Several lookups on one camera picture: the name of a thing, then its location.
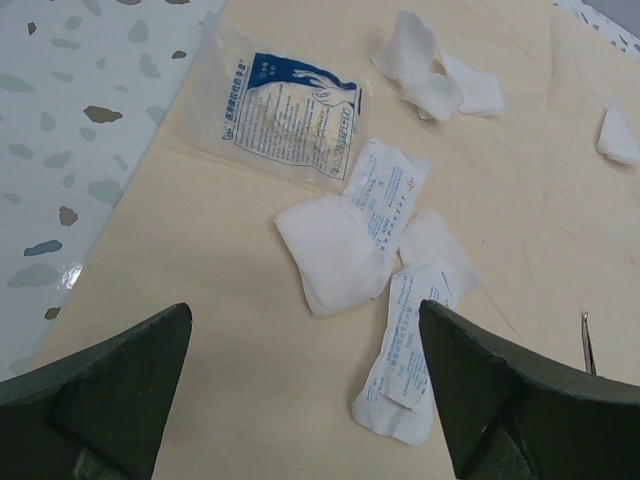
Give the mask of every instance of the tan surface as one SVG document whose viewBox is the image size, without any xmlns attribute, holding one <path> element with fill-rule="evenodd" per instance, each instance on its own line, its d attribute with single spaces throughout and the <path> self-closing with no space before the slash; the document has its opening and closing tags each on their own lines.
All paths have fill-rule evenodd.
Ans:
<svg viewBox="0 0 640 480">
<path fill-rule="evenodd" d="M 232 0 L 225 14 L 371 80 L 371 134 L 432 162 L 419 208 L 443 214 L 481 276 L 463 315 L 582 368 L 587 308 L 598 372 L 639 384 L 638 174 L 594 148 L 616 98 L 640 132 L 638 63 L 544 0 L 402 3 L 444 49 L 499 75 L 508 114 L 420 121 L 368 60 L 391 33 L 393 2 Z M 351 419 L 388 294 L 311 318 L 273 218 L 313 194 L 189 149 L 172 133 L 181 98 L 36 364 L 186 301 L 193 336 L 154 478 L 453 478 L 439 424 L 414 449 Z"/>
</svg>

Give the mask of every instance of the plastic package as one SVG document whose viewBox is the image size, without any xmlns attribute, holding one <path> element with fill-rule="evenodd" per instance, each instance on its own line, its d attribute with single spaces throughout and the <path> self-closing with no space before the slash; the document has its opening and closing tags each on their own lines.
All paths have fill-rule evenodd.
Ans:
<svg viewBox="0 0 640 480">
<path fill-rule="evenodd" d="M 365 79 L 345 81 L 207 19 L 186 99 L 189 141 L 288 180 L 344 190 L 367 140 Z"/>
</svg>

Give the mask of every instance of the crumpled white gauze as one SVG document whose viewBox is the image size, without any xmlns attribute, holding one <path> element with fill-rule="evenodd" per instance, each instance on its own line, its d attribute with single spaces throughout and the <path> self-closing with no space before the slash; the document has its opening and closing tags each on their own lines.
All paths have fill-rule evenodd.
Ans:
<svg viewBox="0 0 640 480">
<path fill-rule="evenodd" d="M 444 272 L 414 262 L 391 280 L 380 355 L 352 406 L 353 418 L 364 427 L 413 446 L 427 441 L 433 423 L 433 392 L 418 328 L 423 300 L 457 305 Z"/>
<path fill-rule="evenodd" d="M 451 77 L 430 74 L 424 80 L 402 82 L 402 97 L 419 107 L 420 118 L 448 122 L 464 100 Z"/>
<path fill-rule="evenodd" d="M 640 148 L 624 121 L 618 102 L 611 105 L 604 118 L 597 149 L 615 162 L 640 164 Z"/>
<path fill-rule="evenodd" d="M 275 223 L 314 315 L 365 302 L 372 298 L 372 283 L 382 283 L 380 292 L 384 288 L 384 254 L 371 241 L 366 216 L 348 199 L 326 195 L 303 202 L 277 215 Z"/>
<path fill-rule="evenodd" d="M 393 271 L 404 229 L 430 170 L 426 161 L 373 138 L 362 149 L 342 193 L 365 214 L 371 240 L 384 255 L 384 280 L 376 285 L 374 298 Z"/>
<path fill-rule="evenodd" d="M 500 80 L 492 73 L 478 72 L 462 60 L 440 52 L 442 65 L 462 92 L 463 101 L 458 111 L 467 115 L 500 115 L 507 110 L 502 96 Z"/>
<path fill-rule="evenodd" d="M 469 257 L 435 210 L 421 213 L 407 225 L 400 242 L 400 259 L 404 265 L 422 262 L 442 270 L 455 303 L 480 284 Z"/>
<path fill-rule="evenodd" d="M 371 57 L 387 78 L 423 81 L 436 57 L 436 34 L 421 16 L 401 10 L 391 39 Z"/>
</svg>

